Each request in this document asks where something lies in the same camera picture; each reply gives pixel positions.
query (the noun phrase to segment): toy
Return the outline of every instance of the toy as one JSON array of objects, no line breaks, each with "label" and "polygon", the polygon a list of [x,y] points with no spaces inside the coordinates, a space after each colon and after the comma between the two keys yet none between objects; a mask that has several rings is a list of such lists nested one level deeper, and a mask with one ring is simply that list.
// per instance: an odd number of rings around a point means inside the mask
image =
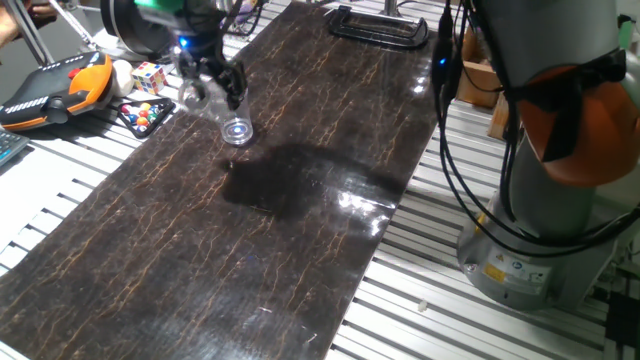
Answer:
[{"label": "toy", "polygon": [[133,80],[138,90],[156,95],[165,85],[168,85],[162,66],[150,62],[143,62],[133,70]]},{"label": "toy", "polygon": [[133,90],[133,77],[131,76],[133,67],[124,60],[117,60],[113,63],[113,70],[116,74],[113,95],[117,97],[129,95],[131,90]]}]

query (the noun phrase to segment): metal clamp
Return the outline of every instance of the metal clamp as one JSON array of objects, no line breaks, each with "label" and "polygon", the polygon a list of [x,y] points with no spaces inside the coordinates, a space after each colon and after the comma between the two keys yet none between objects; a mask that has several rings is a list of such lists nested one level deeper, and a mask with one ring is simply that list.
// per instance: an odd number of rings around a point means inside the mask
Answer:
[{"label": "metal clamp", "polygon": [[337,36],[349,37],[362,41],[404,49],[418,48],[427,43],[429,26],[423,18],[420,18],[420,20],[418,20],[415,31],[412,34],[405,36],[376,30],[374,28],[367,28],[366,25],[349,25],[347,24],[347,21],[352,16],[383,20],[385,22],[396,24],[416,24],[413,21],[392,16],[356,13],[354,11],[351,11],[351,7],[340,5],[338,10],[333,12],[331,16],[331,20],[329,21],[329,32]]}]

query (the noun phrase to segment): white ball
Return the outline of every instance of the white ball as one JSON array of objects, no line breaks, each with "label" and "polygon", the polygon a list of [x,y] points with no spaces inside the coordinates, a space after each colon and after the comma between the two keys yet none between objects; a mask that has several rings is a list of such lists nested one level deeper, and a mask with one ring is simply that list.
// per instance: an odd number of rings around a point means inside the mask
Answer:
[{"label": "white ball", "polygon": [[133,90],[133,67],[125,60],[116,60],[113,63],[114,81],[113,95],[125,97]]}]

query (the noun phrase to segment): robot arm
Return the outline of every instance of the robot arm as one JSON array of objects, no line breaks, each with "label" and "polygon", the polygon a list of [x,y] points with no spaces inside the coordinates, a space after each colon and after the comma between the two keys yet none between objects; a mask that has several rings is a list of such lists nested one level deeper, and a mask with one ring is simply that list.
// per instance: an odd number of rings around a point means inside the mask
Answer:
[{"label": "robot arm", "polygon": [[192,80],[188,108],[202,108],[208,101],[207,84],[200,74],[208,73],[227,94],[229,110],[236,110],[247,89],[244,67],[229,62],[222,54],[222,37],[240,13],[242,0],[136,0],[142,17],[167,26],[179,44],[173,52],[180,76]]}]

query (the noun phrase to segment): cardboard box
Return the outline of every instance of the cardboard box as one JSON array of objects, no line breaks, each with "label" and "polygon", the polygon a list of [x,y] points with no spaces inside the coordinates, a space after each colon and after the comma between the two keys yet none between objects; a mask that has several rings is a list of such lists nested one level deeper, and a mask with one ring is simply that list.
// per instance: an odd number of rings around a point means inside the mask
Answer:
[{"label": "cardboard box", "polygon": [[478,39],[471,28],[467,28],[464,34],[462,59],[467,71],[462,72],[456,98],[473,105],[493,108],[498,102],[498,93],[482,91],[473,84],[482,89],[493,90],[501,86],[500,80],[498,80],[498,75],[489,65],[486,56],[482,54]]}]

